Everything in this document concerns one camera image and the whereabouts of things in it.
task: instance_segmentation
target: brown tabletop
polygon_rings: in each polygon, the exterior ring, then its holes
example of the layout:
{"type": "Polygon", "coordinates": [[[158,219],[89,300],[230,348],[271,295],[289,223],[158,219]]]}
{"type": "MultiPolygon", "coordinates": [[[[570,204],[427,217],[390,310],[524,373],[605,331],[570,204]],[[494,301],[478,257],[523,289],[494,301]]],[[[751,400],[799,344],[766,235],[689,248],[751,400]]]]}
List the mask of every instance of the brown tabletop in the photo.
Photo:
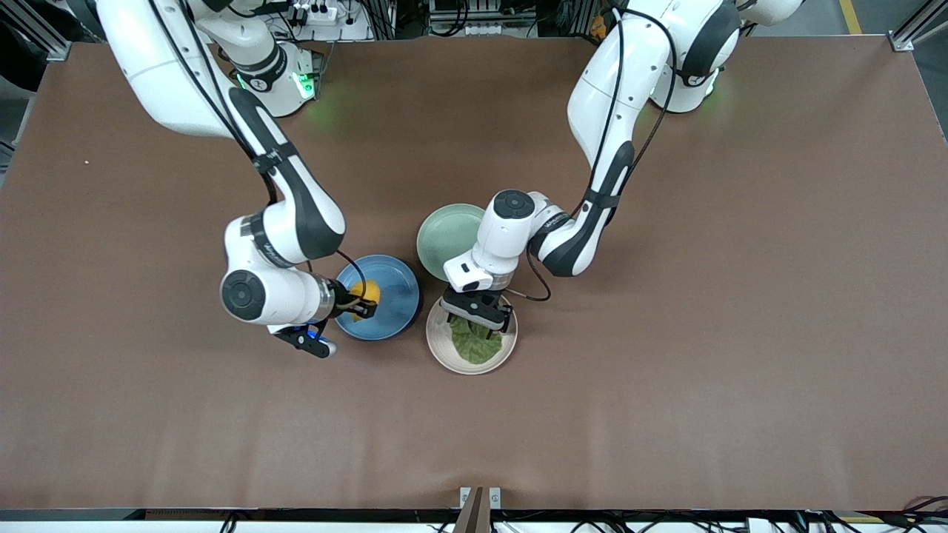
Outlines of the brown tabletop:
{"type": "MultiPolygon", "coordinates": [[[[337,47],[283,119],[343,248],[418,267],[422,220],[504,188],[571,206],[581,41],[337,47]]],[[[650,127],[653,108],[640,121],[650,127]]],[[[901,508],[948,487],[948,150],[882,37],[751,39],[668,117],[589,270],[519,303],[498,371],[423,322],[317,360],[218,301],[265,201],[165,130],[106,46],[52,64],[2,197],[0,505],[901,508]]],[[[321,260],[335,275],[343,264],[321,260]]],[[[421,275],[423,318],[443,284],[421,275]]],[[[522,267],[515,286],[536,292],[522,267]]]]}

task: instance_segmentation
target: wire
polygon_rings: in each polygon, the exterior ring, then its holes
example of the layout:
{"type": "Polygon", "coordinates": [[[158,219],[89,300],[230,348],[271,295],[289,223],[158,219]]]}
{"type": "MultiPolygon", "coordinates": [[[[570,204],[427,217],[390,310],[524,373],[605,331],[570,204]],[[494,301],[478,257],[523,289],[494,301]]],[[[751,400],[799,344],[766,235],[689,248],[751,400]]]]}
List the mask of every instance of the wire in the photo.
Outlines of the wire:
{"type": "Polygon", "coordinates": [[[592,37],[592,35],[588,33],[567,33],[566,35],[563,35],[563,37],[579,37],[593,46],[599,46],[602,44],[601,41],[598,41],[595,37],[592,37]]]}
{"type": "MultiPolygon", "coordinates": [[[[237,141],[237,144],[244,151],[244,154],[246,154],[248,158],[253,159],[256,156],[256,154],[254,154],[253,151],[250,149],[250,145],[246,141],[246,138],[244,138],[244,135],[240,132],[239,129],[237,129],[236,126],[234,126],[236,121],[234,120],[233,115],[230,113],[230,108],[228,107],[227,102],[224,100],[224,93],[221,91],[221,87],[217,83],[217,78],[214,76],[214,70],[210,64],[211,61],[210,61],[210,58],[208,57],[207,49],[205,48],[204,43],[201,42],[201,38],[198,37],[197,30],[194,29],[194,24],[192,24],[191,21],[188,20],[187,16],[185,16],[185,21],[188,25],[188,30],[191,32],[191,38],[194,40],[195,51],[201,54],[201,59],[204,60],[204,66],[207,68],[208,76],[210,77],[210,81],[214,87],[214,91],[217,93],[218,101],[220,102],[221,106],[224,107],[224,111],[227,114],[226,118],[225,118],[225,114],[221,113],[220,108],[214,102],[213,98],[210,97],[210,95],[208,94],[208,91],[204,88],[204,85],[202,85],[197,80],[197,72],[192,71],[191,67],[188,65],[188,62],[184,59],[184,55],[182,55],[181,49],[175,43],[174,38],[171,35],[171,31],[168,30],[168,25],[165,24],[165,20],[161,17],[161,13],[158,10],[157,5],[155,4],[155,0],[149,0],[148,4],[152,8],[152,13],[155,15],[155,19],[157,19],[159,25],[161,26],[161,30],[165,34],[165,38],[168,39],[168,43],[174,49],[175,57],[177,58],[178,62],[181,63],[181,66],[184,68],[185,72],[188,73],[188,77],[191,78],[191,82],[194,83],[195,87],[197,87],[198,92],[200,92],[201,96],[204,97],[204,100],[207,101],[208,105],[210,106],[210,109],[214,112],[215,115],[217,115],[217,118],[220,119],[220,121],[224,124],[224,127],[228,129],[228,131],[230,132],[230,135],[234,138],[235,141],[237,141]]],[[[178,5],[178,8],[181,9],[182,15],[188,12],[187,7],[184,4],[184,0],[178,0],[177,5],[178,5]]],[[[270,178],[269,175],[263,174],[263,173],[260,174],[260,177],[263,179],[264,185],[266,185],[266,192],[267,192],[267,196],[269,197],[269,202],[267,205],[273,205],[277,203],[277,191],[276,191],[275,186],[273,185],[273,179],[270,178]]]]}
{"type": "MultiPolygon", "coordinates": [[[[599,148],[596,150],[595,159],[592,161],[592,170],[590,171],[590,181],[586,185],[587,189],[593,185],[595,180],[595,171],[599,167],[599,159],[602,157],[602,148],[606,144],[606,134],[609,132],[609,126],[612,123],[612,112],[615,110],[615,103],[619,100],[619,87],[622,85],[622,70],[626,61],[626,32],[622,28],[622,17],[616,17],[616,23],[619,27],[619,69],[615,73],[615,87],[612,89],[612,101],[609,102],[609,113],[606,115],[606,125],[602,128],[602,137],[599,138],[599,148]]],[[[580,199],[579,203],[570,213],[570,218],[576,216],[579,208],[583,206],[586,200],[580,199]]]]}
{"type": "MultiPolygon", "coordinates": [[[[154,0],[149,0],[149,4],[152,5],[152,9],[155,10],[155,15],[158,16],[157,6],[155,6],[154,0]]],[[[178,4],[178,7],[181,9],[182,13],[188,12],[187,6],[185,5],[184,0],[178,0],[177,4],[178,4]]],[[[164,21],[161,20],[161,22],[162,22],[162,27],[167,30],[167,27],[164,26],[164,21]]],[[[237,121],[234,120],[233,114],[230,113],[230,107],[228,106],[227,101],[224,98],[224,92],[221,90],[221,85],[217,82],[217,77],[214,76],[214,67],[211,66],[211,60],[208,57],[207,48],[201,42],[201,38],[197,35],[197,30],[194,28],[194,24],[192,24],[190,20],[187,21],[187,24],[188,24],[188,30],[191,32],[191,37],[194,40],[195,47],[197,48],[197,52],[201,54],[201,59],[204,60],[204,66],[207,68],[208,76],[210,77],[210,82],[214,87],[214,91],[217,93],[217,98],[219,102],[221,102],[221,106],[224,107],[224,112],[228,116],[228,119],[224,120],[224,124],[229,129],[230,133],[233,135],[234,140],[236,140],[237,143],[240,144],[241,147],[244,149],[244,153],[247,155],[247,157],[249,157],[250,159],[253,159],[256,156],[256,154],[254,154],[253,150],[250,148],[250,143],[247,142],[246,138],[244,137],[244,134],[241,133],[240,129],[238,129],[234,125],[237,123],[237,121]]],[[[181,56],[181,52],[180,50],[178,50],[177,46],[174,47],[174,52],[175,54],[177,54],[178,58],[181,60],[181,63],[187,69],[189,75],[191,76],[191,80],[194,82],[194,84],[197,85],[198,87],[201,87],[201,84],[197,81],[197,75],[194,72],[191,72],[191,69],[188,68],[188,64],[184,61],[184,58],[181,56]]],[[[204,92],[203,90],[203,87],[202,87],[201,92],[202,94],[205,95],[206,98],[208,98],[207,93],[204,92]]],[[[213,100],[211,100],[210,98],[208,98],[208,103],[210,104],[211,107],[216,107],[214,105],[213,100]]],[[[260,173],[260,177],[263,179],[264,184],[266,185],[266,193],[268,196],[267,206],[271,206],[277,203],[277,190],[273,184],[273,179],[267,173],[260,173]]]]}
{"type": "MultiPolygon", "coordinates": [[[[659,112],[658,118],[655,119],[655,124],[652,126],[651,132],[648,133],[648,137],[646,138],[646,141],[642,143],[642,148],[639,150],[639,155],[636,156],[635,159],[632,161],[632,166],[629,167],[629,170],[627,173],[627,176],[628,176],[632,174],[632,171],[634,171],[635,168],[639,165],[639,161],[642,160],[642,156],[646,154],[646,150],[648,150],[648,145],[651,144],[652,139],[655,138],[655,134],[658,133],[658,128],[659,126],[662,125],[662,120],[665,118],[665,114],[668,112],[668,106],[671,104],[671,95],[675,91],[674,78],[675,76],[678,76],[678,51],[675,49],[675,39],[674,37],[671,36],[671,32],[668,31],[668,28],[666,28],[664,24],[659,22],[658,19],[656,19],[655,17],[649,14],[642,13],[641,11],[636,11],[634,9],[622,8],[621,10],[624,13],[636,15],[636,16],[639,16],[646,20],[651,21],[652,24],[657,26],[665,34],[665,37],[668,39],[668,47],[671,49],[671,78],[672,79],[668,81],[668,94],[665,95],[665,103],[662,105],[662,111],[659,112]]],[[[625,183],[623,183],[622,187],[619,188],[619,194],[622,194],[623,188],[625,188],[625,183]]]]}
{"type": "Polygon", "coordinates": [[[221,533],[233,533],[234,529],[237,528],[237,521],[240,520],[241,515],[250,520],[250,515],[246,514],[246,511],[230,511],[224,519],[224,523],[221,524],[221,533]]]}
{"type": "Polygon", "coordinates": [[[462,29],[465,28],[467,24],[467,16],[470,13],[470,6],[467,4],[467,0],[455,0],[458,4],[458,16],[454,20],[454,24],[451,25],[451,28],[444,32],[440,33],[435,30],[431,30],[431,35],[437,35],[438,37],[452,37],[457,35],[462,29]],[[461,20],[461,9],[464,8],[465,19],[461,20]]]}
{"type": "Polygon", "coordinates": [[[584,520],[584,521],[580,522],[579,524],[577,524],[577,525],[573,528],[573,530],[570,531],[570,533],[576,533],[576,531],[577,531],[580,527],[582,527],[583,525],[585,525],[585,524],[588,524],[588,525],[591,525],[592,527],[595,527],[595,528],[599,531],[599,533],[606,533],[606,531],[603,530],[602,527],[599,527],[598,524],[596,524],[595,522],[590,522],[590,521],[588,521],[588,520],[584,520]]]}
{"type": "Polygon", "coordinates": [[[553,16],[553,15],[546,15],[545,17],[543,17],[543,18],[541,18],[541,19],[535,19],[535,20],[534,20],[534,23],[531,24],[530,27],[527,29],[526,37],[530,37],[530,32],[533,31],[533,28],[537,28],[537,37],[539,37],[539,27],[537,26],[537,24],[539,24],[539,23],[541,23],[541,22],[547,20],[548,18],[550,18],[550,17],[552,17],[552,16],[553,16]]]}
{"type": "Polygon", "coordinates": [[[283,20],[283,25],[286,26],[286,35],[290,38],[290,41],[293,44],[298,44],[300,40],[297,39],[296,32],[293,30],[293,27],[290,26],[290,23],[286,20],[286,17],[283,15],[283,12],[280,10],[277,10],[277,14],[280,15],[280,19],[283,20]]]}
{"type": "Polygon", "coordinates": [[[862,533],[861,531],[859,531],[858,529],[856,529],[856,528],[853,527],[852,525],[849,525],[849,523],[846,522],[845,520],[839,518],[839,516],[837,516],[836,513],[832,512],[832,511],[823,511],[823,515],[824,515],[824,517],[829,518],[829,519],[832,520],[832,521],[838,522],[838,523],[841,524],[843,527],[845,527],[846,529],[848,529],[851,533],[862,533]]]}
{"type": "Polygon", "coordinates": [[[912,505],[911,507],[905,508],[902,510],[902,513],[913,513],[915,511],[921,511],[922,509],[928,507],[931,504],[937,504],[938,502],[948,501],[948,496],[937,496],[935,498],[929,498],[924,502],[919,504],[912,505]]]}
{"type": "Polygon", "coordinates": [[[534,275],[537,276],[537,279],[539,280],[539,282],[543,284],[543,288],[546,289],[546,296],[537,298],[536,296],[529,296],[527,294],[523,294],[522,292],[518,292],[516,290],[509,289],[509,288],[506,289],[506,291],[509,292],[510,294],[513,294],[514,296],[520,296],[521,298],[525,298],[526,300],[529,300],[531,302],[546,302],[550,300],[550,298],[553,297],[553,291],[550,290],[550,285],[546,283],[546,280],[543,279],[543,275],[539,273],[539,270],[537,269],[537,265],[534,264],[533,254],[530,253],[529,244],[527,245],[527,263],[530,265],[530,269],[534,271],[534,275]]]}
{"type": "Polygon", "coordinates": [[[252,19],[252,18],[256,18],[257,16],[257,13],[250,13],[250,14],[241,13],[240,11],[238,11],[237,9],[234,9],[233,6],[230,6],[230,5],[228,5],[228,9],[230,9],[231,13],[239,16],[242,19],[252,19]]]}
{"type": "Polygon", "coordinates": [[[366,284],[365,274],[362,272],[362,268],[359,268],[359,265],[357,265],[356,262],[353,261],[351,257],[346,255],[341,249],[336,250],[336,254],[338,254],[342,259],[345,259],[350,265],[353,266],[353,268],[355,268],[355,272],[358,273],[359,279],[362,280],[362,294],[358,298],[360,300],[365,299],[365,291],[368,289],[368,285],[366,284]]]}

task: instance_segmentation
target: plate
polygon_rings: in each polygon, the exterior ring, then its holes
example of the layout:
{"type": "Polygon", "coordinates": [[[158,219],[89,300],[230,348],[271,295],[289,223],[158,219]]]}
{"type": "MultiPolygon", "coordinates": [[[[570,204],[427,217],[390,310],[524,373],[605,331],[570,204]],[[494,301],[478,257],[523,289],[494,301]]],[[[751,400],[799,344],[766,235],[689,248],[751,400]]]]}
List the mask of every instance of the plate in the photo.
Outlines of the plate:
{"type": "MultiPolygon", "coordinates": [[[[355,263],[366,279],[378,284],[381,302],[370,319],[355,321],[352,314],[344,313],[336,317],[336,324],[359,340],[389,339],[408,329],[421,307],[421,291],[411,268],[391,255],[367,255],[355,263]]],[[[352,265],[342,269],[336,279],[346,288],[360,281],[352,265]]]]}
{"type": "MultiPolygon", "coordinates": [[[[506,298],[501,297],[501,303],[510,305],[506,298]]],[[[501,336],[501,350],[493,358],[487,360],[484,364],[472,364],[467,362],[458,354],[454,347],[454,341],[451,340],[451,326],[447,323],[447,311],[441,306],[441,299],[434,303],[434,307],[428,313],[428,323],[425,324],[425,335],[428,337],[428,348],[434,358],[438,359],[445,368],[451,372],[464,374],[465,376],[477,376],[486,374],[495,368],[501,366],[504,361],[510,357],[517,344],[517,313],[514,312],[510,317],[510,325],[506,333],[495,333],[501,336]]]]}
{"type": "Polygon", "coordinates": [[[451,204],[428,215],[415,242],[425,270],[446,282],[445,261],[474,248],[482,218],[483,209],[470,204],[451,204]]]}

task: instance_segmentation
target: white plate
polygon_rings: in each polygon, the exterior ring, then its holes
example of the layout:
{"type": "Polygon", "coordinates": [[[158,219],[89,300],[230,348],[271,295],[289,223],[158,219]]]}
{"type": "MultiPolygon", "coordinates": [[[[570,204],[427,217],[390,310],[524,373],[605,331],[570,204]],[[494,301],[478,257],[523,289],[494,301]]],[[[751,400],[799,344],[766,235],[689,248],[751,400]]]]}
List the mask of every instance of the white plate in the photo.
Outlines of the white plate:
{"type": "MultiPolygon", "coordinates": [[[[501,303],[504,305],[510,304],[504,297],[501,297],[501,303]]],[[[457,372],[465,376],[486,374],[501,366],[510,357],[510,353],[514,351],[514,345],[517,344],[517,314],[513,313],[510,316],[510,325],[507,327],[506,333],[494,333],[494,335],[501,336],[501,350],[484,364],[469,363],[458,354],[457,348],[454,347],[454,341],[451,340],[451,326],[447,323],[447,311],[441,306],[440,298],[434,303],[431,312],[428,313],[425,335],[428,337],[428,348],[431,350],[431,354],[451,372],[457,372]]]]}

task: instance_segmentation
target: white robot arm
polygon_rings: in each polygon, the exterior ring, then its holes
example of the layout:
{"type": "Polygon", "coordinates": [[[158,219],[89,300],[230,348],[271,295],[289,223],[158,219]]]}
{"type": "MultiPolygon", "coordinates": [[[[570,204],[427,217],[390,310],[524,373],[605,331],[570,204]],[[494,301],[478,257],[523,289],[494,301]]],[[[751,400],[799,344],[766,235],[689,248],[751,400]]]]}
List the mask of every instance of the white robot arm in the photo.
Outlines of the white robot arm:
{"type": "MultiPolygon", "coordinates": [[[[777,10],[773,4],[798,6],[799,0],[758,3],[777,10]]],[[[614,12],[619,22],[586,65],[567,107],[592,166],[578,210],[569,214],[542,193],[495,195],[477,244],[445,262],[450,287],[442,306],[449,313],[502,331],[509,309],[500,305],[501,291],[525,249],[555,276],[583,272],[637,163],[632,130],[646,101],[651,97],[672,112],[694,109],[738,40],[733,0],[629,0],[614,12]]]]}
{"type": "MultiPolygon", "coordinates": [[[[309,325],[319,327],[341,312],[369,318],[374,303],[349,295],[334,280],[294,268],[335,253],[345,220],[261,101],[234,86],[198,38],[187,9],[199,16],[227,3],[100,0],[98,9],[109,45],[148,113],[177,132],[234,138],[264,181],[283,194],[281,201],[271,194],[269,205],[228,225],[228,271],[220,288],[224,308],[238,320],[266,325],[294,346],[328,357],[335,345],[309,325]]],[[[219,32],[225,31],[222,24],[219,32]]]]}

